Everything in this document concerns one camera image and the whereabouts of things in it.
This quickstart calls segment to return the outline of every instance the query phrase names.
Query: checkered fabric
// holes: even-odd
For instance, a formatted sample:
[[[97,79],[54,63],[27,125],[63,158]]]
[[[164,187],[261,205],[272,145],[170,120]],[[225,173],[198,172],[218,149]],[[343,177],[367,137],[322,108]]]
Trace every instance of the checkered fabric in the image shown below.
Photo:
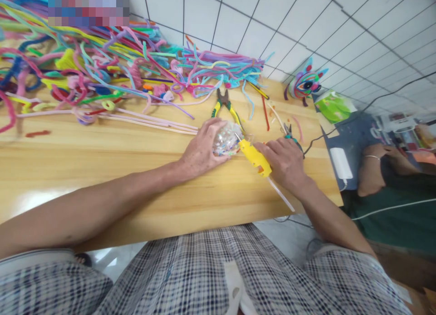
[[[225,314],[229,261],[259,314],[410,314],[371,256],[330,246],[300,269],[252,224],[150,242],[113,287],[73,261],[16,270],[0,277],[0,313]]]

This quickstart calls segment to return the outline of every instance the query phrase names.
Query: craft eye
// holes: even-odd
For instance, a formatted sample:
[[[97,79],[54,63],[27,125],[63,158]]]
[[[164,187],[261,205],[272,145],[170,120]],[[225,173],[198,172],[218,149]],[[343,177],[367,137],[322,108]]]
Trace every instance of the craft eye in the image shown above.
[[[312,88],[313,83],[311,81],[307,81],[307,82],[303,82],[301,83],[298,88],[300,90],[308,90],[310,88]]]

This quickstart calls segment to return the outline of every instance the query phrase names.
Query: yellow glue gun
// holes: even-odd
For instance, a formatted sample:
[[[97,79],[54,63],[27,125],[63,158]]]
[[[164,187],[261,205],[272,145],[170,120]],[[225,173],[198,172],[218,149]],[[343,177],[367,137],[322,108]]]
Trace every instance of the yellow glue gun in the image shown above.
[[[235,133],[236,137],[239,140],[239,147],[241,151],[245,155],[245,157],[250,161],[250,163],[257,167],[259,170],[259,174],[263,177],[269,177],[271,174],[271,166],[266,160],[265,156],[262,155],[250,142],[245,139],[242,139]]]

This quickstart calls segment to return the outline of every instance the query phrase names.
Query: pliers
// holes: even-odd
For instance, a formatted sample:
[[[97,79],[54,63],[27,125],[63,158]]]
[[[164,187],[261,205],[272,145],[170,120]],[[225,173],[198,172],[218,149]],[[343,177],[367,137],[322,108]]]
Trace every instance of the pliers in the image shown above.
[[[235,120],[236,124],[238,124],[241,127],[242,133],[245,134],[245,131],[244,131],[244,128],[242,127],[241,120],[238,116],[238,113],[235,111],[235,109],[232,106],[232,103],[228,99],[228,90],[226,89],[224,96],[221,94],[221,90],[219,88],[218,88],[217,92],[218,92],[218,101],[217,101],[217,104],[215,105],[215,108],[212,111],[211,117],[217,117],[217,114],[218,114],[219,110],[221,109],[221,106],[225,105],[227,107],[228,111],[230,112],[230,114],[232,114],[232,117]]]
[[[294,140],[294,142],[297,144],[298,148],[300,148],[301,152],[303,153],[303,159],[305,159],[306,156],[304,155],[303,148],[301,147],[301,144],[297,141],[297,139],[295,139],[295,138],[292,136],[292,125],[291,125],[291,124],[289,125],[289,129],[287,128],[286,123],[284,123],[283,126],[284,126],[285,129],[286,129],[286,132],[285,132],[285,139],[292,139],[292,140]]]

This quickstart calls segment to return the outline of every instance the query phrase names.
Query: forearm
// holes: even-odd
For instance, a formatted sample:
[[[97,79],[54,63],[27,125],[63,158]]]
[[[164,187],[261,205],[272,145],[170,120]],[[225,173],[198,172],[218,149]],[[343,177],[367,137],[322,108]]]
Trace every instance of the forearm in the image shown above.
[[[383,179],[380,161],[374,157],[364,157],[359,169],[359,186],[357,193],[360,197],[373,195],[386,186]]]
[[[319,190],[312,179],[296,197],[323,240],[376,257],[356,224]]]
[[[183,183],[180,163],[170,163],[82,188],[0,225],[0,259],[20,252],[70,247],[88,240],[153,195]]]

